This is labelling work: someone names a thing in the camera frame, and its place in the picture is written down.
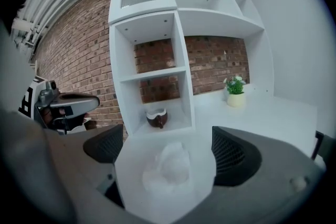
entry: red brick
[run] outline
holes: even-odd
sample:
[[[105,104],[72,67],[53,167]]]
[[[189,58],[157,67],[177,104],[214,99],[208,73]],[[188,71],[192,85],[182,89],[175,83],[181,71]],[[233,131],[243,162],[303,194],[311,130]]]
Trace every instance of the red brick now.
[[[98,82],[98,83],[92,84],[92,87],[94,89],[100,89],[103,87],[103,84],[101,82]]]
[[[89,81],[90,83],[95,83],[95,82],[100,82],[103,80],[107,80],[107,75],[106,74],[101,74],[95,77],[92,77]]]
[[[86,86],[88,84],[89,84],[89,80],[88,79],[80,81],[80,86],[81,87]]]
[[[95,70],[97,68],[101,68],[105,65],[106,65],[105,61],[96,62],[96,63],[88,66],[88,71]]]
[[[91,73],[85,73],[85,74],[79,75],[77,77],[78,81],[81,81],[81,80],[84,80],[84,79],[88,79],[88,78],[91,78]]]
[[[211,85],[203,85],[203,86],[200,86],[200,89],[199,89],[200,93],[201,92],[210,92],[212,90],[212,86]]]
[[[103,81],[102,83],[103,83],[103,87],[112,86],[113,80],[109,79],[109,80]]]
[[[77,71],[77,72],[75,72],[75,73],[70,74],[70,75],[69,75],[69,79],[73,79],[73,78],[75,78],[75,77],[78,77],[79,75],[80,75],[80,71]]]
[[[112,99],[115,99],[115,98],[113,97],[113,95],[114,95],[114,93],[106,94],[106,95],[105,95],[106,100],[112,100]]]
[[[118,106],[113,106],[111,108],[109,108],[110,113],[116,113],[116,112],[120,112],[120,109]]]
[[[96,33],[99,33],[99,32],[101,32],[101,31],[103,31],[103,30],[104,30],[104,27],[103,27],[103,26],[102,26],[102,27],[99,27],[99,28],[89,29],[89,30],[86,32],[86,36],[87,36],[87,38],[88,38],[88,37],[91,37],[91,36],[95,35]]]
[[[170,76],[169,82],[174,82],[174,81],[177,81],[177,76]]]
[[[225,84],[223,83],[223,81],[221,83],[211,84],[211,89],[213,91],[224,89],[224,88],[225,88]]]
[[[100,69],[96,69],[94,71],[91,72],[91,75],[94,77],[94,76],[97,76],[97,75],[100,75]]]
[[[104,48],[109,45],[109,35],[98,38],[99,48]]]
[[[100,102],[105,101],[105,95],[99,95],[98,98]]]
[[[193,66],[190,67],[190,71],[200,71],[200,70],[207,70],[207,69],[213,69],[214,65],[207,63],[205,65],[198,65],[198,66]]]
[[[89,46],[89,48],[90,48],[90,51],[98,50],[99,49],[99,44],[94,44],[92,46]]]
[[[91,37],[88,39],[88,41],[91,42],[91,41],[94,41],[95,39],[98,39],[98,38],[99,38],[99,33],[97,33],[97,34],[91,36]]]
[[[111,66],[105,66],[103,68],[100,69],[101,73],[107,73],[111,71]]]
[[[100,107],[101,107],[101,108],[109,108],[110,106],[114,106],[114,105],[113,105],[113,102],[114,102],[114,100],[101,102],[101,103],[100,103]]]
[[[88,71],[88,69],[86,67],[82,68],[79,70],[79,74],[82,75],[84,73],[86,73]]]
[[[95,57],[93,57],[93,58],[90,59],[90,63],[95,63],[95,62],[99,62],[99,55],[97,55],[97,56],[95,56]]]
[[[193,81],[193,86],[206,85],[206,84],[211,84],[211,83],[216,83],[216,82],[217,82],[217,78],[215,77],[196,79]]]
[[[79,92],[86,92],[86,91],[91,91],[91,90],[93,90],[92,85],[87,85],[87,86],[79,88]]]
[[[107,58],[110,58],[110,52],[109,51],[100,55],[100,60],[105,60]]]
[[[78,81],[77,78],[74,78],[74,79],[70,80],[71,84],[74,84],[74,83],[76,83],[77,81]]]

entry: white cloth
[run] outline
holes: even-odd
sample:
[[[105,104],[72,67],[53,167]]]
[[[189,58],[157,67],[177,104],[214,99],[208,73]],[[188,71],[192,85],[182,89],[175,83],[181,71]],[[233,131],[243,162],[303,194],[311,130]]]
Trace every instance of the white cloth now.
[[[171,194],[190,187],[191,167],[189,152],[181,142],[168,144],[148,163],[142,174],[144,188],[153,194]]]

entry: white wall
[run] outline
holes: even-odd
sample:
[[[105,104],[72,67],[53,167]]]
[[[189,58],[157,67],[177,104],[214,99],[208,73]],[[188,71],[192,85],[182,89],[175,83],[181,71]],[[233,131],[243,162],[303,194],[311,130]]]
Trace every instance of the white wall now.
[[[336,35],[323,0],[252,0],[274,58],[275,96],[316,105],[317,130],[336,137]]]

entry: white countertop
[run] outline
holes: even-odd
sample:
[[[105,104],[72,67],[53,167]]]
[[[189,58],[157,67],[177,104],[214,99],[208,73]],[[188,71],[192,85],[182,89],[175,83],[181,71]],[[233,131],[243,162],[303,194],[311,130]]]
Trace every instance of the white countertop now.
[[[246,106],[232,108],[224,90],[194,96],[196,133],[212,140],[212,126],[239,129],[287,142],[311,157],[316,144],[317,108],[244,88]]]

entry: white pot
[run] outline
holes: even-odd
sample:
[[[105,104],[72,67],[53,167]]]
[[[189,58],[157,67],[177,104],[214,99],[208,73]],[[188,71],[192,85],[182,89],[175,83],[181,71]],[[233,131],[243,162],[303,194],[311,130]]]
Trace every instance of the white pot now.
[[[230,94],[227,99],[227,104],[234,108],[240,108],[241,106],[245,105],[246,97],[244,93],[241,94]]]

